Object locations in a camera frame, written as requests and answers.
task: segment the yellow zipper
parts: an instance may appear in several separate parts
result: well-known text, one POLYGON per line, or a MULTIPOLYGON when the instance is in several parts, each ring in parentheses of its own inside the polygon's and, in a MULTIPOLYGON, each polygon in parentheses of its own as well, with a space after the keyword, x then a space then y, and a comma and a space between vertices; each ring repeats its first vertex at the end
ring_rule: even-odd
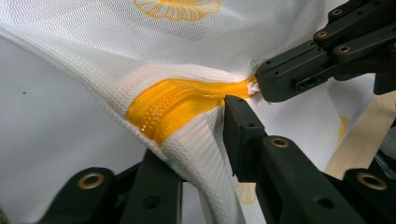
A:
POLYGON ((159 146, 195 116, 224 105, 226 94, 250 97, 256 83, 250 77, 239 83, 206 83, 166 79, 142 92, 129 106, 126 118, 159 146))

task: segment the screw hole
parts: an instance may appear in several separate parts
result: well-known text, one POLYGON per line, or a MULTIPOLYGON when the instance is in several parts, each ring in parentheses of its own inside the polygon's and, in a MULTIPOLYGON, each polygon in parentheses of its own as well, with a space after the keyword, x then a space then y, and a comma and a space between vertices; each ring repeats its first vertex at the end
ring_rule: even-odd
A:
POLYGON ((348 46, 343 46, 343 47, 340 47, 340 48, 338 49, 338 51, 341 52, 341 53, 347 53, 348 51, 350 51, 350 47, 348 47, 348 46))
POLYGON ((358 173, 358 180, 370 189, 384 190, 388 185, 382 179, 368 173, 358 173))
POLYGON ((314 198, 315 203, 317 203, 318 205, 320 205, 322 208, 326 208, 326 209, 333 209, 334 208, 334 203, 332 202, 332 200, 326 198, 323 195, 318 195, 314 198))
POLYGON ((94 189, 102 185, 105 181, 105 176, 92 172, 89 174, 84 175, 77 183, 78 187, 81 189, 94 189))
POLYGON ((321 31, 318 33, 318 37, 325 37, 327 35, 326 31, 321 31))
POLYGON ((288 147, 289 146, 289 142, 287 142, 286 140, 280 139, 280 138, 271 139, 271 144, 276 147, 288 147))

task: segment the printed pattern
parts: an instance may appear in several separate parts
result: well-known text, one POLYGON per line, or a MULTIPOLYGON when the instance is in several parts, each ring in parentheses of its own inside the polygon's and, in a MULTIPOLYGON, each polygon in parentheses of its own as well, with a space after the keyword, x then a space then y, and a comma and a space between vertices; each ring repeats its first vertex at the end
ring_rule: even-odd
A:
POLYGON ((240 203, 254 204, 257 202, 255 183, 239 183, 234 188, 240 203))
POLYGON ((221 7, 220 0, 134 0, 134 4, 150 17, 171 21, 198 21, 221 7))

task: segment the white fabric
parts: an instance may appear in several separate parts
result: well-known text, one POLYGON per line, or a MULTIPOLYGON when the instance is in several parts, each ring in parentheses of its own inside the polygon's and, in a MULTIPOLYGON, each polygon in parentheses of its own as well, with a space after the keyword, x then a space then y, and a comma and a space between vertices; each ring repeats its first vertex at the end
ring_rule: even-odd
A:
MULTIPOLYGON (((170 161, 201 191, 210 222, 244 223, 221 140, 221 107, 191 120, 161 148, 126 120, 126 110, 138 94, 166 78, 232 83, 251 76, 255 64, 309 39, 325 12, 340 2, 191 1, 206 4, 200 10, 207 14, 195 21, 186 21, 198 15, 194 13, 152 17, 147 8, 138 7, 144 2, 160 4, 154 0, 3 1, 0 36, 83 84, 110 116, 170 161)), ((156 15, 167 12, 162 8, 156 15)), ((269 134, 293 136, 305 153, 312 152, 320 169, 336 148, 340 125, 326 88, 276 105, 267 105, 260 96, 249 100, 253 106, 257 103, 254 109, 269 134)), ((258 211, 257 203, 250 207, 258 211)), ((248 223, 262 220, 243 209, 248 223)))

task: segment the zipper teeth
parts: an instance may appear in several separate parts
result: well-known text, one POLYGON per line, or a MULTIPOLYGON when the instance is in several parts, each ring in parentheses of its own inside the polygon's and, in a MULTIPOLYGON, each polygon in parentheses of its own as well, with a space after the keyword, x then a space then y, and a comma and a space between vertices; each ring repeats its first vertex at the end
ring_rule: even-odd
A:
POLYGON ((200 113, 224 104, 225 94, 248 98, 247 84, 204 83, 167 79, 142 92, 131 104, 127 119, 159 146, 166 138, 200 113))

